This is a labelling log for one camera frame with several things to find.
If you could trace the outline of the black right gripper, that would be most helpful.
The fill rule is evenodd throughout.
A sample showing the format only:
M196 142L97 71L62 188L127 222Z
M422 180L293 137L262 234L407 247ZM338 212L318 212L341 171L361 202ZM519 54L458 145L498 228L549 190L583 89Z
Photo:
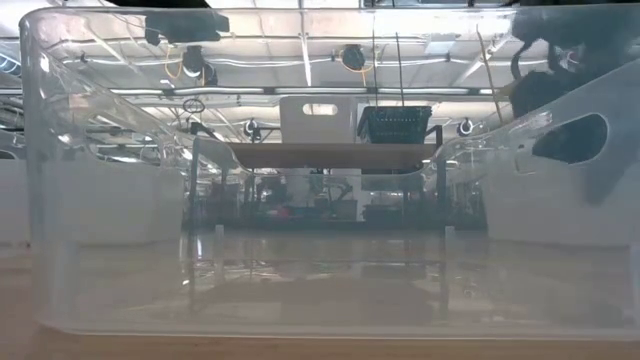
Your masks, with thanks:
M599 77L600 74L583 71L531 71L516 82L508 95L513 118L544 107ZM600 206L631 166L631 131L614 134L602 115L592 113L539 137L532 155L580 164L582 198L591 206Z

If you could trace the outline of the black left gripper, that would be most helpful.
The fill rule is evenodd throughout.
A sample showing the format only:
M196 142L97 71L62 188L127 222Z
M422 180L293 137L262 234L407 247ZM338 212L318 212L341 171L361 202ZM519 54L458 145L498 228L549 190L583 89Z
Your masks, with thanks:
M153 46L161 38L170 44L216 42L230 32L229 18L212 11L149 12L144 26L145 40Z

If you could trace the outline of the black slotted plastic basket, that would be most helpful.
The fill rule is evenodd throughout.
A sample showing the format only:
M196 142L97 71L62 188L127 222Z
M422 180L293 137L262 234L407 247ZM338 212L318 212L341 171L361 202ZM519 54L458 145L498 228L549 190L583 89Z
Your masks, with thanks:
M389 109L365 108L362 111L362 115L364 117L373 116L373 115L377 115L381 117L385 117L385 116L414 117L414 116L431 116L432 111L429 107L427 108L389 108Z
M430 115L372 115L363 119L357 135L365 143L421 144Z

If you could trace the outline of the wooden shelf with black legs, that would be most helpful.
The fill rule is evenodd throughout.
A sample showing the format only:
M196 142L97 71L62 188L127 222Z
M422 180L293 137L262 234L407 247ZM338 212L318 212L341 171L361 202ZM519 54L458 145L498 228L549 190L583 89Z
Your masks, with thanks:
M423 223L425 173L441 126L421 144L223 142L199 122L192 159L211 172L201 195L207 224L304 219Z

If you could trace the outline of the black metal table frame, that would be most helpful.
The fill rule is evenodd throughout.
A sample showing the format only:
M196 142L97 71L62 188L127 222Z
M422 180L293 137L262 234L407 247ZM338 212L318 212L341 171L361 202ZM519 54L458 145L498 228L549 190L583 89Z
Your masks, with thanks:
M243 231L439 231L442 224L436 223L374 223L353 221L321 221L300 219L257 219L256 221L233 220L223 223L225 230Z

